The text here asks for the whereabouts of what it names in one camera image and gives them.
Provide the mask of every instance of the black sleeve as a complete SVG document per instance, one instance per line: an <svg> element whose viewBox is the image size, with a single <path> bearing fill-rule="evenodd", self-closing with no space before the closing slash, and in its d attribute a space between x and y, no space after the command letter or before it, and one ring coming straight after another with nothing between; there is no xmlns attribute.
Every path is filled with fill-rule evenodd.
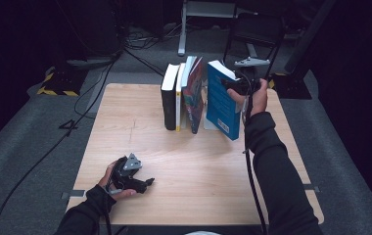
<svg viewBox="0 0 372 235"><path fill-rule="evenodd" d="M116 201L99 185L86 192L86 201L67 211L55 235L94 234L100 217L111 211Z"/></svg>
<svg viewBox="0 0 372 235"><path fill-rule="evenodd" d="M268 112L252 116L245 128L268 210L269 234L322 234L302 180L274 128L275 122Z"/></svg>

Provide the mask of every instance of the person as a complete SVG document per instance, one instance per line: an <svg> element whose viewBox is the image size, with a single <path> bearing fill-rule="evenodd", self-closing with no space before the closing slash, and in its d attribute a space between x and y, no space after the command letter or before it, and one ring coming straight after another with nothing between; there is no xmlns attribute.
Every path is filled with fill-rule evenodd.
<svg viewBox="0 0 372 235"><path fill-rule="evenodd" d="M245 97L232 89L229 96L239 105ZM322 234L318 219L305 195L302 181L288 158L286 146L275 132L275 122L267 107L267 82L260 80L260 88L254 93L249 119L246 120L245 138L254 153L253 166L265 205L268 210L269 234ZM124 190L108 195L104 190L113 164L104 177L86 194L87 200L70 209L59 225L59 234L92 234L97 230L100 216L110 212L117 200L135 194Z"/></svg>

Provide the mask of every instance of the black chair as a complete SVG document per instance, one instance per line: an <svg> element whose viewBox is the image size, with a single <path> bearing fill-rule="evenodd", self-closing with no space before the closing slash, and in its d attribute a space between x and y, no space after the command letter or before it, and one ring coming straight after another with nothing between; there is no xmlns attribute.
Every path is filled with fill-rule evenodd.
<svg viewBox="0 0 372 235"><path fill-rule="evenodd" d="M231 21L228 41L223 54L231 48L232 41L241 41L258 47L269 48L269 53L263 58L249 57L247 60L235 63L237 67L268 65L265 78L268 78L274 64L281 42L284 39L285 25L283 15L288 8L289 0L236 0L234 17Z"/></svg>

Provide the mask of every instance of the wooden table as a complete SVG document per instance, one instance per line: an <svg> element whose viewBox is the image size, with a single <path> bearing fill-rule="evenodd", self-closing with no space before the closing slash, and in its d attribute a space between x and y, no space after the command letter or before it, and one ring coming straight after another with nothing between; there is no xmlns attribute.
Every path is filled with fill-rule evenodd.
<svg viewBox="0 0 372 235"><path fill-rule="evenodd" d="M310 184L277 94L269 90L268 98L278 135L302 182ZM190 129L166 130L158 85L109 84L73 189L89 190L109 163L134 153L143 164L134 177L156 180L145 194L117 202L110 213L112 224L260 224L243 150L243 130L235 141L218 130L205 130L202 123L196 135ZM305 192L323 222L314 191ZM70 198L68 209L84 200Z"/></svg>

